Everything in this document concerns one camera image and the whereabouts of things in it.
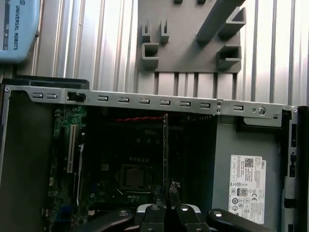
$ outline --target barcode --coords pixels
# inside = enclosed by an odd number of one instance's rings
[[[245,168],[253,168],[253,159],[245,159]]]

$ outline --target motherboard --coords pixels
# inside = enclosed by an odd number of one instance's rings
[[[70,231],[86,220],[85,212],[78,209],[85,117],[86,111],[80,106],[55,109],[54,146],[44,209],[47,232]]]
[[[55,109],[45,231],[70,232],[119,207],[155,203],[163,186],[163,117]]]

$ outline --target label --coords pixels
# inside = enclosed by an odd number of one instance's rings
[[[0,2],[0,50],[8,50],[10,22],[10,1]]]
[[[228,211],[264,224],[266,161],[260,156],[231,156]]]

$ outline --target slot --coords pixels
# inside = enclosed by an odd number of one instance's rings
[[[84,102],[86,100],[86,95],[84,93],[68,92],[67,100],[72,102]]]
[[[294,225],[293,224],[289,224],[288,225],[288,232],[293,232],[294,231]]]
[[[107,96],[98,96],[98,101],[100,101],[100,102],[107,102],[108,101],[108,97]]]
[[[43,98],[43,94],[42,93],[32,93],[32,97],[33,98]]]
[[[291,128],[291,147],[297,146],[297,124],[292,124]]]
[[[170,101],[161,100],[160,105],[170,105]]]
[[[140,104],[150,104],[149,99],[140,99]]]
[[[53,93],[48,93],[48,94],[46,95],[46,98],[47,98],[47,99],[57,99],[58,96],[57,96],[56,94],[53,94]]]
[[[188,102],[188,101],[181,101],[180,102],[180,106],[182,107],[190,107],[191,106],[191,102]]]
[[[284,198],[283,207],[286,209],[295,209],[296,208],[296,199]]]
[[[74,154],[75,154],[75,149],[78,145],[78,143],[77,143],[78,131],[79,131],[78,125],[70,125],[67,173],[73,173]]]
[[[209,103],[201,103],[200,108],[202,109],[209,109],[211,107],[211,105]]]
[[[296,155],[294,152],[291,154],[291,165],[290,165],[290,177],[295,177],[296,175]]]
[[[235,111],[243,111],[243,106],[242,105],[234,105],[234,110]]]
[[[129,103],[130,99],[129,98],[119,98],[118,102],[122,103]]]

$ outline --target screw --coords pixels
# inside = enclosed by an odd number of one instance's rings
[[[266,109],[264,107],[260,107],[260,108],[258,108],[257,113],[260,116],[264,116],[266,114]]]
[[[125,211],[125,210],[123,210],[123,211],[120,211],[120,214],[119,214],[119,216],[128,216],[129,214]]]
[[[185,206],[185,205],[182,205],[182,206],[180,206],[180,209],[182,211],[188,211],[189,208],[187,206]]]
[[[214,214],[216,217],[222,217],[222,213],[219,212],[219,211],[213,211],[213,214]]]
[[[160,210],[160,208],[155,204],[153,206],[151,206],[151,209],[155,210],[155,211]]]

